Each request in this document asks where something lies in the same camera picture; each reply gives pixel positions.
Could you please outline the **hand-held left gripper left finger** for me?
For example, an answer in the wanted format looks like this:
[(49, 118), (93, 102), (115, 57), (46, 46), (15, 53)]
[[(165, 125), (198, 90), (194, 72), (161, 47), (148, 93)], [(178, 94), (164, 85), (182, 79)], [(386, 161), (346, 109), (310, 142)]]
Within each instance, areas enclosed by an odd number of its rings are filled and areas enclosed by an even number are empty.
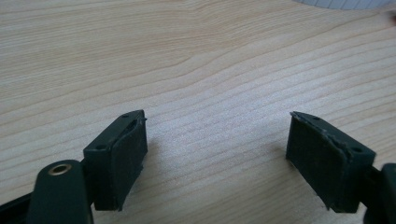
[(148, 152), (146, 120), (143, 110), (123, 114), (83, 149), (96, 210), (122, 209)]

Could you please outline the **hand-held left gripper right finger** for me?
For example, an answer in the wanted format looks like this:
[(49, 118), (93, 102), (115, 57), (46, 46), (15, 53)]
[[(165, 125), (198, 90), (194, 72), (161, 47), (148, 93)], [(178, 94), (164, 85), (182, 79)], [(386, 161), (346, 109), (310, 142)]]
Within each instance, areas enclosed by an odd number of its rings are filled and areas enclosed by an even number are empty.
[(359, 187), (375, 152), (319, 117), (291, 113), (286, 159), (300, 172), (327, 208), (354, 213)]

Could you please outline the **white ribbed container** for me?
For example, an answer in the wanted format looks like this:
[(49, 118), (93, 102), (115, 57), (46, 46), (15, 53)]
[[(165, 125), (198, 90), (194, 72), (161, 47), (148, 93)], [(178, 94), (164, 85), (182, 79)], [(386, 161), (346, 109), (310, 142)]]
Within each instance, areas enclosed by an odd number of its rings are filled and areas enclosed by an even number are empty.
[(362, 10), (383, 7), (396, 0), (293, 0), (312, 7), (342, 10)]

